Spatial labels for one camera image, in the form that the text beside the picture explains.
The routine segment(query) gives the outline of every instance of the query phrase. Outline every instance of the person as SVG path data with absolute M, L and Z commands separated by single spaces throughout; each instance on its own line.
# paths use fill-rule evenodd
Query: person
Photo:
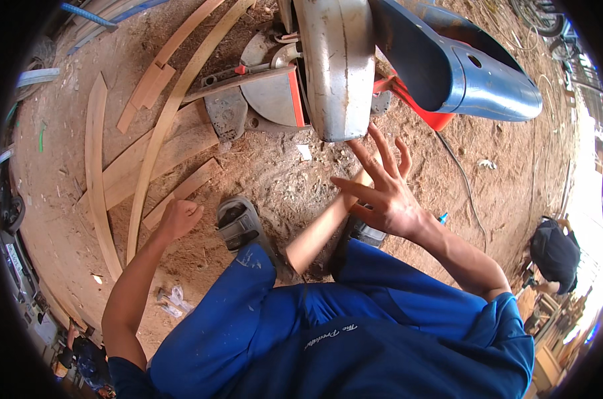
M 547 294 L 567 294 L 577 286 L 577 268 L 580 262 L 580 247 L 569 220 L 554 220 L 547 216 L 537 227 L 530 240 L 530 256 L 543 278 L 532 288 Z
M 98 348 L 90 339 L 80 336 L 74 321 L 69 319 L 66 347 L 58 354 L 58 363 L 54 367 L 54 374 L 58 380 L 66 376 L 74 356 L 77 359 L 77 371 L 91 390 L 106 396 L 105 387 L 111 384 L 111 376 L 105 349 Z
M 102 331 L 119 398 L 472 397 L 520 398 L 531 381 L 534 342 L 523 331 L 501 267 L 442 226 L 406 184 L 371 124 L 378 163 L 359 140 L 347 144 L 374 188 L 332 178 L 370 228 L 434 256 L 463 291 L 357 239 L 347 241 L 335 283 L 273 288 L 276 259 L 260 241 L 254 208 L 233 197 L 218 208 L 237 256 L 148 362 L 136 338 L 162 253 L 200 220 L 203 208 L 172 201 L 158 228 L 114 285 Z

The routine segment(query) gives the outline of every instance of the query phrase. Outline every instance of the gray sandal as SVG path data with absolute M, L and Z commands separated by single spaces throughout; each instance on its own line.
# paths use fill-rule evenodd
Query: gray sandal
M 232 254 L 241 247 L 257 243 L 266 252 L 274 266 L 279 260 L 266 238 L 259 216 L 253 204 L 246 197 L 230 197 L 217 207 L 217 232 Z

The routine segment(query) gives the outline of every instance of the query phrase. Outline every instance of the man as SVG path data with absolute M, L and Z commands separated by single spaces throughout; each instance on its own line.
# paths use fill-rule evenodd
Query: man
M 254 208 L 234 197 L 218 227 L 239 248 L 197 308 L 162 342 L 149 364 L 136 338 L 150 284 L 167 245 L 203 208 L 172 202 L 115 284 L 102 330 L 119 398 L 487 397 L 520 398 L 531 380 L 533 340 L 499 265 L 451 233 L 406 185 L 408 147 L 398 166 L 371 124 L 380 165 L 348 142 L 375 188 L 333 178 L 370 207 L 351 213 L 370 228 L 432 254 L 464 291 L 350 239 L 336 283 L 273 289 L 275 268 Z
M 69 319 L 66 347 L 58 355 L 59 364 L 54 370 L 58 379 L 66 376 L 74 356 L 77 359 L 77 371 L 84 381 L 93 391 L 105 396 L 104 387 L 111 383 L 111 376 L 104 348 L 100 349 L 90 339 L 81 337 L 80 332 L 75 328 L 75 323 Z
M 532 284 L 534 290 L 559 295 L 574 291 L 580 247 L 567 218 L 545 218 L 530 240 L 530 256 L 543 276 L 540 283 Z

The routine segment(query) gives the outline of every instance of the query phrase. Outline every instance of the forearm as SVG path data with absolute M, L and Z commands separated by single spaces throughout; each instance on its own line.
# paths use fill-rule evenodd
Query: forearm
M 424 212 L 421 220 L 421 232 L 407 238 L 435 257 L 464 291 L 486 301 L 511 292 L 507 277 L 494 259 L 442 226 L 433 215 Z
M 125 328 L 133 334 L 138 331 L 155 269 L 168 244 L 170 238 L 156 230 L 115 283 L 102 316 L 107 347 L 109 336 L 118 330 Z

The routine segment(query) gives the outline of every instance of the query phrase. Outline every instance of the sawdust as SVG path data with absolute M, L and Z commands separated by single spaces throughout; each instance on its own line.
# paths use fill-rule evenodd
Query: sawdust
M 249 11 L 254 19 L 252 25 L 241 20 L 231 30 L 195 84 L 212 72 L 236 66 L 254 25 L 271 18 L 272 12 L 266 11 L 266 7 L 273 10 L 273 3 L 272 0 L 258 1 L 256 9 Z M 232 4 L 221 5 L 186 39 L 170 59 L 169 64 L 178 73 L 169 83 L 169 89 L 165 89 L 153 109 L 139 111 L 127 134 L 122 135 L 115 125 L 126 100 L 154 55 L 192 13 L 195 5 L 186 0 L 161 4 L 125 20 L 115 33 L 99 36 L 73 56 L 65 55 L 72 37 L 68 33 L 62 35 L 54 65 L 61 68 L 61 76 L 51 84 L 43 85 L 18 110 L 20 125 L 14 130 L 16 154 L 10 160 L 10 166 L 14 180 L 22 180 L 20 194 L 33 198 L 21 229 L 26 247 L 38 274 L 58 300 L 67 308 L 81 310 L 85 321 L 97 328 L 113 281 L 92 226 L 75 208 L 78 194 L 73 183 L 75 178 L 80 187 L 86 189 L 84 125 L 88 93 L 96 73 L 101 71 L 109 88 L 104 124 L 106 166 L 153 127 L 177 76 L 198 44 Z M 445 1 L 437 5 L 469 17 L 500 40 L 486 16 L 470 2 Z M 499 18 L 505 19 L 519 37 L 526 36 L 526 28 L 518 23 L 506 3 L 501 4 L 499 12 L 504 15 Z M 470 179 L 479 216 L 488 232 L 488 254 L 502 265 L 511 283 L 520 286 L 517 265 L 521 251 L 538 218 L 558 210 L 567 162 L 575 152 L 577 140 L 575 127 L 569 122 L 561 85 L 556 81 L 559 65 L 549 58 L 546 45 L 540 43 L 531 52 L 514 51 L 513 55 L 539 85 L 543 85 L 537 78 L 541 73 L 553 81 L 554 120 L 549 115 L 549 107 L 543 111 L 544 115 L 525 123 L 457 116 L 442 134 Z M 39 153 L 38 127 L 42 121 L 48 128 L 44 133 L 44 152 Z M 396 98 L 388 113 L 374 121 L 390 142 L 394 137 L 400 137 L 409 144 L 414 166 L 408 184 L 419 202 L 437 216 L 448 212 L 446 225 L 482 248 L 483 236 L 472 217 L 464 181 L 433 131 Z M 560 133 L 553 133 L 555 129 L 561 129 Z M 364 143 L 372 146 L 370 139 L 365 139 Z M 313 160 L 303 162 L 297 144 L 308 144 Z M 534 190 L 533 153 L 536 153 L 538 164 Z M 224 154 L 219 154 L 217 147 L 210 148 L 153 181 L 145 214 L 211 157 L 216 157 L 224 173 L 190 198 L 206 207 L 204 217 L 190 234 L 171 244 L 152 283 L 154 290 L 148 296 L 138 335 L 147 356 L 153 355 L 162 339 L 179 322 L 160 309 L 155 299 L 156 288 L 170 291 L 173 285 L 181 284 L 185 299 L 196 305 L 232 260 L 215 231 L 215 208 L 221 199 L 238 194 L 249 197 L 258 209 L 266 234 L 272 238 L 274 247 L 281 250 L 337 193 L 329 177 L 351 176 L 358 170 L 358 161 L 346 145 L 322 144 L 312 131 L 295 134 L 246 132 Z M 498 169 L 478 169 L 476 161 L 484 158 L 497 163 Z M 68 174 L 59 173 L 59 169 Z M 122 264 L 126 256 L 131 203 L 132 196 L 109 212 Z M 140 245 L 149 234 L 150 231 L 142 226 Z M 311 281 L 329 281 L 323 264 L 335 241 L 329 243 L 313 265 L 308 274 Z M 382 249 L 443 282 L 454 284 L 449 274 L 414 244 L 389 237 Z M 98 285 L 90 273 L 104 276 L 104 284 Z

